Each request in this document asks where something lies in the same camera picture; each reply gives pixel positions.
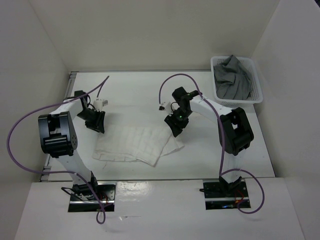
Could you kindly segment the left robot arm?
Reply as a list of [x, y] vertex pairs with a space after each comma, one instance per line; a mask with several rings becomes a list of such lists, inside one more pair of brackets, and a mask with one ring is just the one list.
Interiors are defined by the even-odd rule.
[[96, 98], [91, 104], [89, 100], [90, 96], [84, 91], [75, 91], [74, 96], [64, 99], [56, 110], [40, 115], [38, 127], [42, 151], [57, 159], [69, 172], [74, 193], [93, 200], [98, 197], [100, 188], [93, 172], [77, 152], [79, 140], [73, 120], [80, 118], [87, 129], [103, 134], [106, 114], [103, 107], [108, 101]]

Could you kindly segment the white pleated skirt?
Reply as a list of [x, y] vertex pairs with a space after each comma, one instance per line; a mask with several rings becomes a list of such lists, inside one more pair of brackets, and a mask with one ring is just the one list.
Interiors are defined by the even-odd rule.
[[143, 162], [155, 167], [159, 158], [185, 145], [169, 127], [109, 124], [98, 135], [92, 158], [105, 162]]

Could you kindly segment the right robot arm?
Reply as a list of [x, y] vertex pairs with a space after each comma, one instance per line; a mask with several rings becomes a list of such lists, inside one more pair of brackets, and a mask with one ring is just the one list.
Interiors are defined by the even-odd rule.
[[189, 116], [192, 113], [200, 114], [217, 123], [221, 145], [221, 159], [218, 170], [219, 192], [225, 197], [231, 196], [237, 190], [242, 177], [236, 176], [226, 179], [226, 174], [238, 172], [240, 169], [234, 164], [223, 171], [224, 161], [228, 156], [233, 158], [249, 148], [254, 140], [254, 133], [245, 110], [241, 107], [233, 109], [223, 106], [208, 99], [198, 90], [187, 92], [183, 87], [175, 89], [172, 97], [178, 105], [177, 109], [173, 108], [169, 102], [160, 103], [158, 109], [167, 112], [164, 122], [171, 129], [173, 137], [176, 138], [186, 128], [189, 123]]

